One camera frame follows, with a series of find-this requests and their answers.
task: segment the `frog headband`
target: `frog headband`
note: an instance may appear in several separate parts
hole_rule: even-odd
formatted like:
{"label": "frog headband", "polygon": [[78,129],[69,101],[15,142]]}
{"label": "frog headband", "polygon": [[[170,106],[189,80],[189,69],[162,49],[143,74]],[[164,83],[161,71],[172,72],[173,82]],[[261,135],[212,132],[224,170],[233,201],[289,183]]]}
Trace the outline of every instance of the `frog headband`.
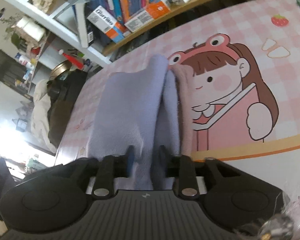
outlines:
{"label": "frog headband", "polygon": [[218,51],[223,52],[237,61],[240,56],[227,45],[230,43],[230,38],[225,34],[215,34],[207,39],[206,45],[202,47],[195,48],[188,53],[184,53],[183,51],[178,51],[173,53],[169,58],[169,65],[174,65],[175,63],[181,64],[187,58],[190,58],[198,53],[203,53],[207,51]]}

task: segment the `metal screw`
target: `metal screw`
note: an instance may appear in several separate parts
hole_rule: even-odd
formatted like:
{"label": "metal screw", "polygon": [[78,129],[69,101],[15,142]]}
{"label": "metal screw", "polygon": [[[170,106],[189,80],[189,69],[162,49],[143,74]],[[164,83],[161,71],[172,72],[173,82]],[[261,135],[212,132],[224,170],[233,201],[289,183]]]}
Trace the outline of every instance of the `metal screw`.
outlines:
{"label": "metal screw", "polygon": [[106,188],[97,188],[93,193],[96,196],[105,197],[109,194],[109,190],[107,190]]}
{"label": "metal screw", "polygon": [[189,187],[187,187],[187,188],[184,188],[184,189],[181,191],[181,193],[182,193],[183,195],[185,195],[185,196],[192,197],[192,196],[197,195],[198,192],[197,192],[194,188],[189,188]]}

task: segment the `strawberry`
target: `strawberry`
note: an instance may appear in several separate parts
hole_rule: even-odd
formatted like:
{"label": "strawberry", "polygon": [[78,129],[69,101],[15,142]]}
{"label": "strawberry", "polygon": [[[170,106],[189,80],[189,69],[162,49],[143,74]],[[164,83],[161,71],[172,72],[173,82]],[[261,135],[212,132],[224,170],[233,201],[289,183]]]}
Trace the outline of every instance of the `strawberry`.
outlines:
{"label": "strawberry", "polygon": [[287,26],[289,21],[286,17],[281,16],[280,14],[276,14],[271,18],[272,23],[278,27]]}

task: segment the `pink blush cheek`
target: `pink blush cheek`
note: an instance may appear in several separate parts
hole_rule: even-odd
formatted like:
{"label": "pink blush cheek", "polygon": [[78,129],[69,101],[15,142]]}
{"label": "pink blush cheek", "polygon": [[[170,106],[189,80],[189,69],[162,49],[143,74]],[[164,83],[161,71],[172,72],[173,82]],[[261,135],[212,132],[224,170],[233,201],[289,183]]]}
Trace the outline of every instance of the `pink blush cheek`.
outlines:
{"label": "pink blush cheek", "polygon": [[231,86],[231,77],[225,74],[218,76],[213,81],[213,87],[216,91],[225,91]]}

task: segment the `purple cloth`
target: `purple cloth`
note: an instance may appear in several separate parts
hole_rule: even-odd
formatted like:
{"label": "purple cloth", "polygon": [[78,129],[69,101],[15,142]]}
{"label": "purple cloth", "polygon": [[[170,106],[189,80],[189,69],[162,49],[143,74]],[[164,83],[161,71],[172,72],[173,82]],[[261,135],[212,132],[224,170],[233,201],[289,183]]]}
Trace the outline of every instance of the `purple cloth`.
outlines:
{"label": "purple cloth", "polygon": [[[175,76],[161,55],[151,57],[140,72],[112,75],[102,93],[88,157],[100,160],[107,155],[123,155],[129,145],[135,147],[131,177],[118,178],[116,187],[152,190],[154,183],[155,188],[171,188],[172,180],[164,179],[164,167],[152,161],[160,145],[173,155],[180,149]],[[156,174],[150,176],[150,170]]]}

